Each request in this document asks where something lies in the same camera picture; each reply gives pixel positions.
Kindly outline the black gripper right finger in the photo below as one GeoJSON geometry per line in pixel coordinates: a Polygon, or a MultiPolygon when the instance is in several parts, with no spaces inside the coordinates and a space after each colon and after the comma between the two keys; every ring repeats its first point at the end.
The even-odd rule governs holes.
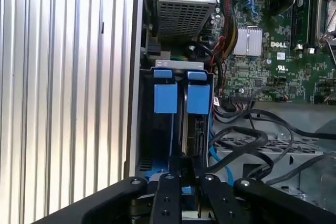
{"type": "Polygon", "coordinates": [[[216,223],[335,223],[335,214],[262,182],[241,178],[230,186],[206,172],[198,156],[194,168],[216,223]]]}

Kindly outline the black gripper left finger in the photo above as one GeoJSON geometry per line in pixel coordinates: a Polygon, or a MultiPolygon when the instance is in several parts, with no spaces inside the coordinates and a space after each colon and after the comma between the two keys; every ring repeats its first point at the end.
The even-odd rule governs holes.
{"type": "Polygon", "coordinates": [[[156,182],[141,177],[128,177],[61,210],[37,223],[129,223],[134,216],[130,209],[136,199],[154,191],[150,223],[182,222],[181,157],[170,158],[171,168],[156,182]]]}

